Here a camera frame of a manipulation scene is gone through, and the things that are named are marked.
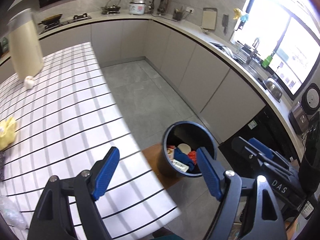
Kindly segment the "colorful snack packet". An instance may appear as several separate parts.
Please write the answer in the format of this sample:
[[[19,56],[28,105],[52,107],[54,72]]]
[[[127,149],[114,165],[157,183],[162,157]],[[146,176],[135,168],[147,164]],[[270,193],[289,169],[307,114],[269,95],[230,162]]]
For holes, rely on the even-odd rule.
[[[169,157],[169,160],[172,162],[173,166],[176,167],[178,170],[180,170],[181,172],[187,172],[189,170],[188,165],[185,165],[174,158],[174,148],[167,148],[167,155]]]

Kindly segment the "black plastic bucket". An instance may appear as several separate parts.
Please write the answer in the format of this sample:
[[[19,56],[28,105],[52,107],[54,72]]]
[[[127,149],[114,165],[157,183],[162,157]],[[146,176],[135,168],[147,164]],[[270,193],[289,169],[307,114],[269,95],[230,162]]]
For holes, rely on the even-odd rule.
[[[172,124],[162,137],[162,149],[157,160],[160,173],[172,178],[202,176],[196,153],[201,147],[216,157],[216,144],[208,129],[191,121]]]

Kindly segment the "small white cap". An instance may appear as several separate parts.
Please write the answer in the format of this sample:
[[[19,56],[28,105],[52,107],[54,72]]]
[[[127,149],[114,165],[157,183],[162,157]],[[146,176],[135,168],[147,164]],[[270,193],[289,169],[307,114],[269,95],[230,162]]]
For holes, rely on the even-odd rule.
[[[32,76],[26,76],[23,84],[24,84],[24,87],[26,88],[26,90],[30,90],[35,85],[35,79]]]

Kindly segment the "black utensil holder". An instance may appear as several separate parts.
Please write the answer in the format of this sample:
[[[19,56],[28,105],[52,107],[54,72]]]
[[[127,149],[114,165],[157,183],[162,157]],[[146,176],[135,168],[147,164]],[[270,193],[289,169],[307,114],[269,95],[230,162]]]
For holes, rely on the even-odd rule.
[[[183,14],[184,14],[183,8],[181,9],[175,8],[172,14],[172,19],[175,21],[181,21],[183,18]]]

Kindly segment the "white cutting board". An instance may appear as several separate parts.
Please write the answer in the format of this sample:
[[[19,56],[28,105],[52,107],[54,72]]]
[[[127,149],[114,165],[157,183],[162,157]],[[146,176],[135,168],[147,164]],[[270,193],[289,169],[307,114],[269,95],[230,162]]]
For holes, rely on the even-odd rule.
[[[215,30],[217,22],[216,8],[203,8],[201,27],[206,30]]]

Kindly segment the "steel square appliance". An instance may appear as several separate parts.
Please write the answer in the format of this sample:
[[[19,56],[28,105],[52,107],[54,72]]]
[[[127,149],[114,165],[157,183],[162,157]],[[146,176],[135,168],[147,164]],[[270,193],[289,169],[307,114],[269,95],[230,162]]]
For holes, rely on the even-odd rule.
[[[297,135],[302,135],[306,132],[311,115],[309,107],[302,101],[293,105],[289,112],[289,121]]]

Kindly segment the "white rice cooker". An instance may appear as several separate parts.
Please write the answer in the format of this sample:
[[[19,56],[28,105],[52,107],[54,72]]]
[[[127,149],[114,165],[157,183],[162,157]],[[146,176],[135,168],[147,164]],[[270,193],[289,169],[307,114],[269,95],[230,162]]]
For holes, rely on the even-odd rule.
[[[131,15],[143,15],[145,12],[146,1],[145,0],[130,0],[129,14]]]

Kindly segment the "red wrapper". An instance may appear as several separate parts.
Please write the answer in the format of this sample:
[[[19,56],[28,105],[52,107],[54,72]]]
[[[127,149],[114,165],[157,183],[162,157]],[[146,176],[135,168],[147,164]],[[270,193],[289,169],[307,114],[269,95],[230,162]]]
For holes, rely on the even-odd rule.
[[[197,164],[196,151],[190,151],[190,152],[188,153],[188,157],[189,157],[190,160],[193,161],[194,165]]]

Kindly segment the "dark glass bottle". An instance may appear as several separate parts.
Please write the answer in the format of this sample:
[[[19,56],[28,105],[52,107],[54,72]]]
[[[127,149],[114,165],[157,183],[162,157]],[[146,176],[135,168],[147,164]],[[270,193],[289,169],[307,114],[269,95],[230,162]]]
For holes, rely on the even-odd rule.
[[[153,14],[155,9],[155,0],[150,1],[150,4],[148,6],[148,14]]]

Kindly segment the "green dish soap bottle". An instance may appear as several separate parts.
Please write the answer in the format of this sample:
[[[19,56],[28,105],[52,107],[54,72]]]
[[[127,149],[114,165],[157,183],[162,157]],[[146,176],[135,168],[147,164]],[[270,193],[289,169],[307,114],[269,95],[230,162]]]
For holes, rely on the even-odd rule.
[[[272,61],[272,59],[273,59],[274,54],[275,54],[275,51],[272,51],[272,53],[271,53],[270,55],[268,55],[268,57],[267,57],[266,59],[264,59],[264,61],[261,63],[261,66],[262,66],[264,69],[266,69],[266,68],[270,65],[270,63],[271,63],[271,61]]]

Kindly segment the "blue paper cup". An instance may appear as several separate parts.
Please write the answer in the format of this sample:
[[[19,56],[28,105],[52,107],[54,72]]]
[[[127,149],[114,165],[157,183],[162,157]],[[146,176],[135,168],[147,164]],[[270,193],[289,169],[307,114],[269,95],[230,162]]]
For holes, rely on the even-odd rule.
[[[194,162],[188,157],[187,154],[183,153],[179,148],[174,149],[174,159],[179,161],[180,163],[183,163],[184,165],[187,165],[189,168],[189,171],[193,171],[195,168]]]

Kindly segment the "black dishwasher front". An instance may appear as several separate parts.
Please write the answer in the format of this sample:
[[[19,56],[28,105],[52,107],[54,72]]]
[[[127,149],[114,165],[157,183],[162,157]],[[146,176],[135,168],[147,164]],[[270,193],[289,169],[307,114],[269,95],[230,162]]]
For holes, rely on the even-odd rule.
[[[228,161],[232,159],[234,152],[232,140],[236,137],[242,137],[245,140],[255,138],[272,150],[279,152],[287,160],[298,159],[292,140],[269,106],[265,106],[250,122],[219,146],[219,150]]]

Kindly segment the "kettle on stove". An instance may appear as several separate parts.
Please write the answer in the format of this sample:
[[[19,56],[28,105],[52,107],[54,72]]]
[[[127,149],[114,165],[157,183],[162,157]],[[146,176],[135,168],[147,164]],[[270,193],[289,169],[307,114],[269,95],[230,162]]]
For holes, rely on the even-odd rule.
[[[104,7],[101,7],[102,15],[119,14],[121,0],[109,0]]]

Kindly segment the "black cleaver knife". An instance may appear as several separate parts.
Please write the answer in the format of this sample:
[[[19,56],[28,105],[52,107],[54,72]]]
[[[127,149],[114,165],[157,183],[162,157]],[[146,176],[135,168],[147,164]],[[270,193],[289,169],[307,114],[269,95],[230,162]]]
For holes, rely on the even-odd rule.
[[[229,15],[224,14],[222,17],[222,26],[223,26],[223,33],[227,35],[228,32],[228,23],[229,23]]]

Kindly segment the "brown wooden stool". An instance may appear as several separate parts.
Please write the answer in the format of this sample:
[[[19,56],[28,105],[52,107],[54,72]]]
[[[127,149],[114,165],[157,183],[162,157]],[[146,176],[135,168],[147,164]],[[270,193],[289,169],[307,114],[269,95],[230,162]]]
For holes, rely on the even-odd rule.
[[[182,178],[178,178],[177,176],[167,176],[160,172],[157,164],[159,157],[162,155],[162,145],[160,143],[145,148],[144,150],[142,150],[142,153],[144,157],[147,159],[147,162],[149,163],[153,172],[155,172],[160,183],[166,190],[182,180]]]

